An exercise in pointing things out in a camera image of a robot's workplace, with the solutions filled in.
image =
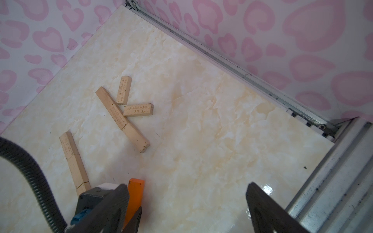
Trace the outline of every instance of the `pink heart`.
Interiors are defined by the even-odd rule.
[[[283,49],[282,47],[278,46],[277,44],[270,43],[269,45],[267,45],[266,55],[267,56],[285,57],[286,50]]]
[[[74,50],[77,46],[78,42],[76,42],[74,39],[69,38],[68,49]]]
[[[189,13],[185,13],[184,15],[184,21],[186,24],[186,30],[195,36],[199,36],[200,34],[200,28],[198,25],[193,21],[192,16]]]
[[[120,5],[123,4],[123,0],[113,0],[114,6],[118,8]]]
[[[33,55],[27,54],[27,55],[24,56],[24,58],[29,63],[36,64],[36,65],[40,64],[40,62],[41,62],[41,56],[40,55],[33,56]]]
[[[172,25],[173,25],[174,28],[180,29],[180,26],[175,21],[172,21]]]
[[[193,0],[192,5],[197,12],[198,22],[201,27],[210,30],[213,34],[217,34],[219,32],[219,23],[223,21],[223,13],[219,5],[211,0]]]
[[[329,101],[315,91],[300,92],[295,96],[295,99],[308,107],[312,107],[320,111],[325,111],[332,108]]]
[[[168,16],[166,15],[166,13],[162,9],[157,7],[157,11],[159,13],[159,17],[161,18],[161,20],[165,21],[168,24],[171,24],[170,19],[168,18]]]
[[[0,104],[6,104],[9,100],[9,94],[0,91]]]
[[[244,26],[246,30],[255,34],[258,30],[269,31],[275,25],[275,13],[265,3],[253,1],[247,7],[244,14]]]
[[[104,22],[106,22],[106,20],[112,14],[112,12],[110,11],[110,9],[108,7],[106,7],[106,6],[96,6],[94,8],[94,13],[96,13],[96,15],[98,16],[98,20],[99,20],[99,22],[100,22],[101,25],[103,25]]]
[[[0,59],[8,59],[8,58],[10,58],[10,54],[8,53],[8,51],[0,47]]]
[[[355,117],[362,117],[364,119],[366,119],[367,121],[370,121],[373,123],[373,115],[369,115],[369,114],[366,114],[366,113],[362,113],[360,111],[346,111],[342,114],[341,118],[343,120],[349,120],[349,119],[352,119],[352,118],[355,118]]]
[[[227,14],[233,16],[237,13],[238,4],[244,3],[246,0],[223,0],[223,6]]]
[[[322,78],[335,65],[326,59],[302,54],[290,60],[289,68],[295,80],[310,82]]]
[[[176,2],[169,3],[168,8],[171,11],[172,16],[175,18],[177,23],[181,23],[181,11],[179,5]]]
[[[44,68],[32,69],[27,74],[28,76],[36,79],[38,84],[41,85],[47,85],[53,78],[52,71]]]
[[[219,37],[217,44],[224,53],[229,54],[231,57],[236,56],[237,42],[232,34],[227,33],[224,37]]]
[[[0,23],[1,42],[11,48],[20,48],[29,33],[30,28],[23,22],[5,21],[4,25]]]
[[[89,6],[91,4],[91,0],[78,0],[78,2],[80,3],[80,5],[82,6]]]
[[[147,0],[144,1],[144,6],[145,6],[146,10],[149,11],[149,13],[151,13],[153,15],[156,15],[153,7],[151,7],[150,3]]]
[[[12,70],[3,70],[0,73],[0,90],[8,91],[17,81],[17,74]]]
[[[278,90],[284,89],[289,83],[291,83],[291,79],[288,77],[283,76],[280,73],[268,71],[263,74],[263,80],[267,83],[271,84]]]
[[[93,35],[91,33],[88,33],[88,32],[85,32],[82,34],[82,37],[83,37],[83,42],[82,42],[82,46],[85,45],[87,43],[87,41],[92,37]]]
[[[314,1],[291,13],[282,30],[294,36],[297,47],[317,52],[333,45],[342,35],[346,24],[344,1]]]
[[[331,82],[338,101],[362,106],[373,101],[373,72],[353,71],[336,75]]]
[[[205,35],[205,42],[210,47],[212,47],[214,45],[214,41],[212,40],[212,38],[209,34]]]
[[[261,48],[255,44],[253,39],[246,37],[241,45],[241,53],[244,55],[245,61],[253,62],[261,59],[263,52]]]
[[[0,14],[7,15],[9,14],[8,5],[6,4],[6,0],[0,0]]]
[[[44,89],[45,86],[40,86],[38,88],[36,88],[36,92],[39,94],[43,89]]]
[[[367,50],[365,51],[364,57],[373,61],[373,33],[365,37],[365,42],[367,43]]]
[[[256,66],[247,65],[247,70],[253,75],[258,75],[258,68]]]
[[[20,106],[18,108],[12,109],[5,109],[3,110],[2,114],[3,116],[11,116],[11,117],[17,117],[20,115],[20,113],[26,108],[27,106]]]
[[[64,51],[61,34],[55,28],[47,28],[45,32],[36,31],[32,38],[40,48],[49,52],[61,53]]]
[[[83,11],[79,8],[74,10],[71,8],[71,4],[67,0],[57,0],[57,8],[63,13],[62,18],[65,23],[68,25],[72,32],[82,24],[84,14]]]
[[[44,20],[49,12],[47,0],[14,0],[16,3],[20,4],[23,13],[29,19],[35,21]]]
[[[51,55],[50,59],[53,61],[54,64],[58,65],[59,67],[63,68],[68,60],[65,58],[64,55]]]

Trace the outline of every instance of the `cream marble surface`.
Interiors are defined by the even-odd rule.
[[[143,154],[95,95],[116,97],[122,75],[129,104],[154,104],[153,116],[130,118],[151,142]],[[68,221],[77,196],[59,136],[69,129],[91,186],[145,180],[139,232],[247,232],[248,183],[286,207],[332,146],[122,6],[2,134],[34,156]],[[0,175],[0,231],[49,232],[20,173],[1,159]]]

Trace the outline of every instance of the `wooden block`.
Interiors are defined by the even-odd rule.
[[[84,193],[85,191],[88,191],[90,189],[91,189],[90,183],[85,182],[76,189],[76,193],[77,193],[78,196],[80,196],[82,193]]]
[[[78,149],[76,148],[74,139],[70,132],[65,132],[60,137],[61,145],[63,152],[66,156],[66,159],[71,158],[73,155],[79,155]]]
[[[136,104],[124,107],[123,116],[150,116],[153,115],[152,104]]]
[[[117,101],[115,102],[118,105],[127,105],[129,89],[131,87],[132,78],[128,76],[123,76],[120,80],[119,90],[117,95]]]
[[[142,195],[144,193],[145,181],[132,178],[128,182],[129,202],[127,206],[126,217],[124,218],[123,228],[134,216],[141,206]]]
[[[68,165],[76,189],[83,183],[89,181],[80,155],[74,155],[71,158],[69,158]]]
[[[122,129],[123,133],[128,139],[135,145],[140,153],[144,153],[145,150],[150,146],[150,142],[141,134],[141,132],[131,123],[128,122]]]
[[[103,87],[100,87],[96,91],[96,95],[104,104],[105,108],[108,110],[115,123],[117,123],[118,127],[122,130],[129,121],[126,117],[123,116],[123,112],[121,111],[119,106],[114,102],[113,98]]]

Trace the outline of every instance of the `metal track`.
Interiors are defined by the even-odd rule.
[[[346,122],[286,208],[311,233],[373,232],[373,126]]]
[[[315,125],[317,128],[326,131],[328,135],[334,136],[335,132],[338,130],[334,124],[331,124],[327,119],[323,119],[322,117],[318,116],[312,112],[312,110],[308,109],[298,101],[280,92],[257,76],[246,72],[239,65],[217,54],[182,31],[148,13],[145,9],[138,5],[136,0],[126,0],[123,5],[192,51],[206,58],[208,61],[230,74],[232,77],[236,77],[246,85],[254,88],[261,96],[270,100],[278,107],[283,108],[285,111],[290,109],[295,115],[307,120],[307,122]]]

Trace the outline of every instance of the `pink heart pattern wall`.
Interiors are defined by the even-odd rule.
[[[0,133],[123,0],[0,0]]]
[[[327,120],[373,122],[373,0],[137,0]]]

